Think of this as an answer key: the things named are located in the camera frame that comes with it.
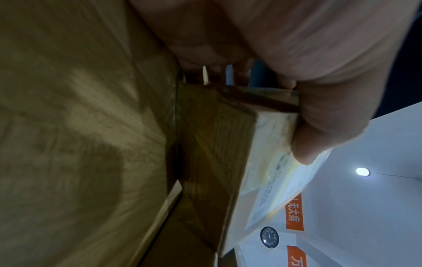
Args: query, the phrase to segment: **hand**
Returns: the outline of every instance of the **hand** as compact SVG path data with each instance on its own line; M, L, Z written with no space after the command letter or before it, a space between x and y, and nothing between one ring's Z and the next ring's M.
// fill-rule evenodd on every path
M175 54L188 82L225 82L226 65L247 84L253 59L297 82L296 159L364 131L419 0L131 0Z

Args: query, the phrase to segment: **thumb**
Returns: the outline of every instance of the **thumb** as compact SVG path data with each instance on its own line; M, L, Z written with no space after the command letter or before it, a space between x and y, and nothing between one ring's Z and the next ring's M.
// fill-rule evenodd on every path
M291 149L300 163L309 165L319 153L364 131L381 102L390 66L386 62L343 82L297 84L301 122Z

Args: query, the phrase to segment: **orange sign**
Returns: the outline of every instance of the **orange sign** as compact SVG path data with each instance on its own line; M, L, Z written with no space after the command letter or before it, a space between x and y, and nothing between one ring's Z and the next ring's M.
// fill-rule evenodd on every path
M307 267L306 254L298 247L287 246L289 267Z
M286 205L286 228L305 231L303 226L302 194L297 195Z

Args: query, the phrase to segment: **clock face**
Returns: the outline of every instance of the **clock face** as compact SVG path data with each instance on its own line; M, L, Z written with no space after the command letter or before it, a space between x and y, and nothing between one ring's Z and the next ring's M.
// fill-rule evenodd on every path
M272 227L265 227L261 231L261 241L267 248L273 249L277 247L280 241L277 231Z

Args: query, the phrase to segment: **ceiling light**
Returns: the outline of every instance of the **ceiling light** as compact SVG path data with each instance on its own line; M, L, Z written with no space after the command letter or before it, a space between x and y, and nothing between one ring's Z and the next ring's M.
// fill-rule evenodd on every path
M369 176L370 172L367 168L357 168L356 173L360 176Z

